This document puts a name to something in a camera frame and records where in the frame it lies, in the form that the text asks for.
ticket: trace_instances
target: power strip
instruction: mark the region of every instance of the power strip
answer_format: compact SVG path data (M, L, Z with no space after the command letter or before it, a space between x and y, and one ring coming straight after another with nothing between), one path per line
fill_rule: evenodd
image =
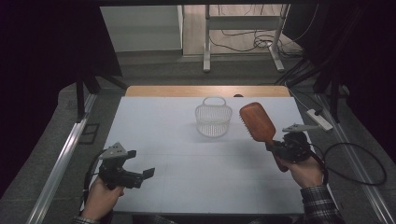
M313 119L325 132L332 129L332 125L324 119L321 115L315 115L315 110L310 109L306 111L306 114Z

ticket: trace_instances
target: metal rail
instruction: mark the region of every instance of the metal rail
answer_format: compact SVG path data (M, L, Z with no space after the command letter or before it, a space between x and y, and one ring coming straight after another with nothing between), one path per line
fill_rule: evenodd
M35 207L32 210L27 224L30 223L42 223L47 211L49 210L50 203L52 202L53 196L61 183L64 176L64 171L66 170L67 164L73 155L74 149L78 143L78 139L84 130L85 124L87 123L88 116L92 109L93 103L96 99L96 95L90 94L88 96L87 102L85 103L85 115L80 123L75 123L71 133L69 134L64 148L62 149L58 160L52 168L49 178L47 179L46 185L41 190L40 195L35 203Z

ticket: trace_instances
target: plaid sleeve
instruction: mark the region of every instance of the plaid sleeve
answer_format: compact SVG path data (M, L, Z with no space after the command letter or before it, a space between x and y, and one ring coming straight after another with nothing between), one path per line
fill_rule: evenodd
M100 224L100 222L89 220L85 217L74 217L72 224Z
M305 223L345 223L326 186L301 189L301 194L303 196Z

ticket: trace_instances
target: wall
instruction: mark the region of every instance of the wall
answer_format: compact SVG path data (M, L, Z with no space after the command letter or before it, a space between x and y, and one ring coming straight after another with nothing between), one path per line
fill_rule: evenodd
M181 49L178 6L101 7L114 50Z

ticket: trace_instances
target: wire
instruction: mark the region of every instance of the wire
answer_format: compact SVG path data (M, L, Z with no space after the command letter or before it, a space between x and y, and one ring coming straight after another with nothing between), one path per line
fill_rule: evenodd
M83 199L84 199L84 203L87 202L88 199L88 194L90 193L90 183L91 183L91 179L92 177L95 175L92 175L92 168L95 165L95 163L97 162L98 158L100 155L102 155L102 153L104 152L104 150L101 150L98 154L96 154L91 161L90 167L87 170L87 173L85 173L85 179L84 179L84 190L83 190Z
M381 179L380 181L375 182L375 183L364 182L364 181L360 181L360 180L357 180L357 179L355 179L355 178L346 176L346 175L342 174L341 172L336 171L336 170L333 169L332 167L328 166L327 164L326 164L326 168L327 168L329 171L332 171L332 172L335 173L336 175L339 175L339 176L341 176L342 178L344 178L344 179L346 179L346 180L353 181L353 182L355 182L355 183L362 184L362 185L368 185L368 186L381 186L381 185L385 184L385 183L387 182L387 180L388 180L388 174L387 174L387 171L385 170L384 165L381 163L381 161L380 161L373 153L371 153L369 150L367 150L367 149L364 148L364 147L361 147L361 146L359 146L359 145L357 145L357 144L354 144L354 143L343 142L343 143L336 143L336 144L334 144L334 145L328 147L327 150L326 150L325 152L323 152L323 151L320 149L320 147L318 147L318 146L316 146L316 145L313 145L313 144L309 144L309 145L315 147L316 149L318 149L318 150L320 151L320 153L322 154L322 160L323 160L324 164L326 164L326 157L327 157L327 156L329 155L329 153L330 153L331 151L333 151L336 147L341 146L341 145L350 145L350 146L353 146L353 147L357 147L357 148L359 148L360 150L364 151L365 153L369 154L369 155L376 161L376 163L380 166L381 171L382 171L382 174L383 174L383 177L382 177L382 179Z
M267 30L255 30L255 31L248 31L248 32L243 32L243 33L238 33L238 34L232 34L232 35L230 35L230 34L225 34L224 33L224 31L223 30L221 30L222 31L222 33L224 34L224 35L229 35L229 36L235 36L235 35L248 35L248 34L255 34L255 33L257 33L257 32L268 32Z
M314 23L315 17L317 16L318 8L319 8L319 4L317 4L317 7L315 8L314 16L312 17L311 22L309 23L308 27L305 29L305 31L303 32L303 34L300 35L299 37L297 37L297 38L291 40L289 43L295 42L296 40L300 39L301 37L303 37L303 36L308 32L308 30L309 30L309 29L311 28L311 26L312 26L312 23Z
M256 48L261 48L261 49L266 49L268 48L269 43L273 43L272 40L269 39L261 39L260 37L266 36L266 37L272 37L274 38L273 35L256 35L257 33L254 34L254 40L253 40L253 46Z
M265 4L262 4L262 10L264 9ZM260 12L260 15L262 15L262 11Z
M274 12L274 5L272 5L272 4L271 4L271 9L272 9L272 11L273 11L273 14L274 14L274 16L275 16L275 12Z
M223 47L223 48L235 50L235 51L238 51L238 52L248 52L248 51L252 51L252 50L254 50L256 48L262 48L262 46L260 46L259 44L256 44L256 42L255 42L253 44L253 48L251 48L251 49L233 49L231 47L228 47L228 46L225 46L225 45L221 45L221 44L217 44L217 43L213 42L213 40L212 40L212 38L210 36L209 36L209 40L214 46Z
M345 16L345 20L347 20L349 17L350 17L350 15L346 15L346 16ZM340 26L338 26L338 28L337 28L336 30L334 30L334 32L332 32L329 36L327 36L327 38L325 39L325 41L324 41L320 46L318 46L316 49L312 50L311 54L312 54L312 55L316 55L317 53L320 53L320 52L321 52L321 54L327 54L327 52L332 48L333 41L334 41L335 39L337 39L336 37L337 37L338 35L340 35L341 32L345 29L346 24L347 24L347 23L344 22L343 24L341 24ZM325 66L325 63L320 64L320 65L318 66L318 71L317 71L317 73L320 72L320 71L321 71L323 68L325 68L325 67L326 67L326 66ZM288 72L287 72L285 75L283 75L279 80L277 80L276 83L275 83L275 85L282 85L283 82L285 82L285 85L286 85L286 79L289 78L289 77L291 77L291 76L294 76L294 75L295 75L295 74L293 74L294 71L295 71L295 67L293 67L291 70L293 70L293 71L288 71Z
M251 9L253 8L253 4L251 4L250 5L250 8L249 8L249 10L247 11L247 12L245 12L245 16L251 11ZM219 13L219 15L220 15L220 12L221 12L221 15L226 15L224 12L223 12L223 7L222 7L222 5L218 5L218 13Z
M351 14L346 14L345 17L343 18L343 21L349 21ZM334 29L323 41L320 45L318 45L315 49L311 50L311 55L327 55L330 50L332 50L332 47L334 45L334 42L337 41L337 36L341 34L341 32L347 27L347 22L342 22L336 29ZM296 39L290 41L289 43L285 44L288 45L290 43L294 43Z
M283 58L301 58L304 56L304 51L301 49L297 50L291 50L289 52L286 52L283 47L285 46L280 40L279 42L281 43L280 46L277 46L278 52Z
M282 11L283 11L283 5L282 5L282 8L279 11L279 16L282 15Z
M299 90L297 90L296 88L291 88L290 89L290 92L291 92L291 94L294 96L294 98L301 104L301 105L303 105L307 110L309 110L309 108L307 107L307 106L305 106L303 103L301 103L301 101L298 99L298 97L294 94L294 92L292 92L292 90L295 90L295 91L297 91L297 92L299 92L300 94L303 94L303 95L305 95L306 97L308 97L312 102L314 102L320 109L319 110L316 110L316 111L321 111L321 110L323 110L323 106L321 106L314 98L312 98L310 95L308 95L308 94L306 94L305 92L302 92L302 91L299 91Z
M282 77L280 77L275 83L274 85L280 85L280 86L284 86L286 85L286 79L288 77L294 76L294 72L299 69L305 62L307 61L307 59L305 57L303 57L299 62L297 62L297 64L295 64L290 70L288 70Z

